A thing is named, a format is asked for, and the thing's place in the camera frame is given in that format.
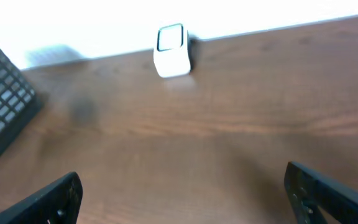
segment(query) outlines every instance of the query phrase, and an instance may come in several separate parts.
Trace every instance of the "desk surface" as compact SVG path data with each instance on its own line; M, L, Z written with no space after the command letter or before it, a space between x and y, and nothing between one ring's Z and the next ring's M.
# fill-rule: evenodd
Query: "desk surface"
M294 223L298 161L358 190L358 18L25 72L45 108L0 158L0 210L68 171L78 223Z

